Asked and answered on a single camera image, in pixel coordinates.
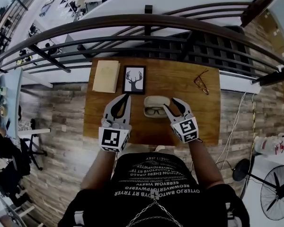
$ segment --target black railing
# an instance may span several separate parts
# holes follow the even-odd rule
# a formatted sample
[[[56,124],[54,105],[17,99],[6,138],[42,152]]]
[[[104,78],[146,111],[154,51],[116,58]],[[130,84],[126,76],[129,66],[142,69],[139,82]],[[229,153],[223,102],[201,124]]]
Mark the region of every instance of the black railing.
[[[145,36],[145,35],[126,35],[126,36],[107,36],[107,37],[98,37],[98,38],[88,38],[77,41],[70,41],[62,44],[56,44],[51,47],[46,48],[38,48],[36,44],[41,41],[51,39],[53,37],[57,37],[64,34],[70,34],[83,30],[92,30],[97,28],[105,28],[105,27],[115,27],[115,26],[155,26],[155,27],[164,27],[164,28],[177,28],[184,29],[190,31],[189,37],[186,39],[175,38],[172,36]],[[198,41],[198,37],[200,33],[204,33],[206,35],[214,35],[221,39],[227,39],[230,42],[236,43],[238,47],[246,48],[246,51],[249,51],[249,48],[255,50],[261,54],[264,54],[266,57],[275,61],[275,64],[269,63],[267,61],[261,60],[258,57],[252,56],[247,52],[242,52],[239,49],[230,49],[226,46],[221,46],[219,44],[214,44],[211,42],[202,43]],[[48,51],[50,49],[64,48],[72,45],[79,44],[89,44],[89,43],[97,43],[97,42],[113,42],[113,41],[142,41],[142,44],[139,47],[124,47],[124,48],[97,48],[97,49],[87,49],[84,51],[71,51],[71,52],[62,52],[55,55],[48,55]],[[173,48],[164,48],[164,46],[159,46],[158,48],[152,47],[151,43],[174,43],[175,46]],[[203,51],[194,51],[191,52],[189,48],[194,46],[203,46],[203,49],[209,50],[218,49],[224,52],[232,52],[236,56],[233,59],[226,59],[220,57],[218,55],[203,53]],[[8,62],[2,63],[5,58],[13,55],[14,53],[19,52],[22,49],[28,48],[32,52],[26,54],[24,56],[17,57]],[[190,62],[190,56],[194,57],[205,57],[208,58],[208,63],[200,63],[207,66],[225,69],[231,72],[235,72],[238,74],[244,74],[247,72],[246,68],[252,69],[252,72],[248,72],[248,75],[251,75],[254,79],[253,82],[260,82],[260,85],[270,85],[276,83],[278,81],[284,80],[284,69],[282,72],[278,71],[276,65],[282,64],[284,65],[283,59],[277,56],[274,52],[264,49],[262,46],[258,45],[256,41],[242,35],[240,33],[234,32],[228,28],[220,27],[217,25],[209,24],[203,21],[198,21],[195,19],[189,19],[185,17],[175,17],[168,15],[152,15],[152,14],[128,14],[128,15],[114,15],[114,16],[105,16],[105,17],[96,17],[85,19],[77,22],[73,22],[70,24],[62,25],[59,27],[55,27],[53,29],[49,29],[40,34],[37,34],[33,37],[28,38],[27,40],[17,44],[16,46],[10,48],[8,51],[0,55],[0,70],[3,72],[7,72],[9,70],[15,69],[17,67],[21,67],[23,65],[28,65],[32,63],[39,63],[48,61],[46,64],[38,64],[32,67],[25,68],[24,70],[30,71],[30,73],[38,73],[44,71],[52,71],[52,70],[63,70],[65,72],[70,72],[76,68],[82,67],[90,67],[90,63],[87,65],[80,66],[71,66],[67,67],[65,65],[74,64],[79,62],[90,62],[91,58],[81,58],[81,59],[72,59],[75,55],[93,55],[99,53],[118,53],[122,54],[122,56],[143,56],[147,54],[149,58],[161,58],[161,54],[171,54],[173,56],[166,57],[166,60],[175,60],[175,61],[184,61]],[[27,56],[38,54],[40,58],[32,61],[27,61],[20,65],[13,65],[16,61],[23,59]],[[241,62],[237,58],[244,57],[247,58],[246,62]],[[214,61],[221,60],[226,61],[228,64],[217,64]],[[232,67],[229,64],[235,63],[241,66],[240,68]]]
[[[241,17],[243,15],[243,12],[246,11],[247,7],[250,6],[251,4],[252,4],[251,2],[217,2],[217,3],[209,3],[209,4],[202,4],[202,5],[187,7],[183,9],[177,9],[174,11],[163,13],[162,15],[188,17],[188,18],[197,19],[197,20],[207,20],[207,19],[222,18],[222,17]],[[154,28],[154,29],[151,29],[151,32],[156,32],[162,29],[164,29],[164,27]],[[142,32],[143,30],[144,28],[137,28],[136,26],[131,26],[131,27],[118,31],[117,33],[111,36],[144,35],[144,32]],[[108,43],[100,42],[90,47],[90,49],[113,48],[124,42],[125,41],[108,42]]]
[[[34,0],[13,0],[0,17],[0,53],[8,46],[22,17]]]

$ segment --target electric fan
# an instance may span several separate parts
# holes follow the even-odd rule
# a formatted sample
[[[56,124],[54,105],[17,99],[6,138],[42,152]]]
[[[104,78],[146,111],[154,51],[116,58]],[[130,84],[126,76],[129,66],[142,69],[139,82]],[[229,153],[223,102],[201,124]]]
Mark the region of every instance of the electric fan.
[[[243,159],[237,163],[232,173],[235,181],[243,180],[249,175],[262,182],[261,207],[267,218],[280,220],[284,218],[284,166],[272,169],[265,179],[249,173],[249,160]]]

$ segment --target electrical cable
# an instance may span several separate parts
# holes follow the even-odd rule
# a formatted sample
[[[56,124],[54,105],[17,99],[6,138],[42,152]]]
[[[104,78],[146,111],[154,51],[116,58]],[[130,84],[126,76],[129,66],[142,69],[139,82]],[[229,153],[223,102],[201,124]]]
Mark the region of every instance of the electrical cable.
[[[257,183],[257,184],[263,185],[263,187],[267,188],[268,190],[271,190],[271,191],[274,191],[274,192],[275,192],[275,189],[272,189],[272,188],[269,188],[269,187],[265,186],[264,183],[258,183],[258,182],[256,182],[254,179],[251,179],[251,178],[250,178],[250,180],[254,181],[254,182]]]
[[[227,162],[227,164],[229,165],[229,167],[231,168],[231,170],[234,171],[234,169],[231,167],[231,164],[230,164],[227,160],[225,160],[225,161],[219,161],[219,162],[217,162],[216,164],[219,164],[219,163],[221,163],[221,162]]]
[[[254,150],[254,147],[255,147],[255,137],[256,137],[256,111],[255,111],[254,95],[255,94],[253,94],[253,96],[251,98],[251,102],[252,102],[252,117],[253,117],[253,125],[252,125],[253,138],[252,138],[252,144],[251,144],[251,152],[250,152],[248,172],[250,171],[250,167],[251,167],[251,158],[252,158],[252,153],[253,153],[253,150]],[[246,178],[246,180],[245,180],[245,183],[244,183],[243,188],[242,188],[241,195],[242,195],[244,189],[245,189],[245,191],[247,189],[247,181],[248,181],[248,178]]]
[[[113,166],[114,171],[115,171],[115,166],[117,165],[117,161],[118,161],[118,154],[116,154],[115,157],[117,158],[117,160],[115,160],[115,162],[114,162],[114,166]]]
[[[244,100],[244,98],[245,98],[246,93],[247,93],[247,90],[246,90],[246,92],[243,94],[243,96],[242,96],[242,98],[241,98],[241,101],[240,101],[240,104],[239,104],[239,107],[238,107],[238,111],[237,111],[235,120],[234,120],[234,122],[233,122],[233,126],[232,126],[231,133],[229,134],[229,137],[228,137],[228,139],[227,139],[227,142],[226,142],[226,144],[225,144],[225,147],[224,147],[222,153],[219,155],[218,159],[216,160],[216,163],[219,161],[220,157],[223,155],[223,153],[224,153],[224,151],[225,151],[225,149],[226,149],[226,147],[227,147],[227,144],[228,144],[228,148],[227,148],[227,153],[226,153],[225,161],[226,161],[226,159],[227,159],[228,152],[229,152],[229,148],[230,148],[230,143],[231,143],[231,138],[232,138],[232,133],[233,133],[234,129],[236,128],[237,123],[238,123],[238,121],[239,121],[240,108],[241,108],[241,105],[242,105],[242,102],[243,102],[243,100]]]
[[[193,165],[194,165],[194,162],[192,161],[192,162],[191,162],[191,166],[190,166],[190,174],[191,174],[191,172],[193,171]]]

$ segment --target black picture frame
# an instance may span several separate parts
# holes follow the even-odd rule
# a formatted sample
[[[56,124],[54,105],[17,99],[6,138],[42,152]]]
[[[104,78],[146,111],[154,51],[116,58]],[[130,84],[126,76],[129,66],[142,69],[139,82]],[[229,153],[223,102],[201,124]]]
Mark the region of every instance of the black picture frame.
[[[126,74],[128,72],[129,68],[142,68],[143,69],[143,75],[142,75],[142,80],[143,80],[143,89],[137,89],[137,91],[129,91],[125,90],[125,84],[126,84]],[[122,85],[122,93],[128,93],[128,94],[140,94],[144,95],[145,94],[145,82],[146,82],[146,66],[124,66],[124,73],[123,73],[123,85]]]

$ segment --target paper notepad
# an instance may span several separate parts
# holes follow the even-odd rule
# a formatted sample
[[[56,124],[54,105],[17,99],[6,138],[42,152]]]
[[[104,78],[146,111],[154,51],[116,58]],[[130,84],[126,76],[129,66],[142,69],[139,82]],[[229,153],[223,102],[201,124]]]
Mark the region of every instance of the paper notepad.
[[[119,70],[118,61],[98,61],[93,91],[115,93]]]

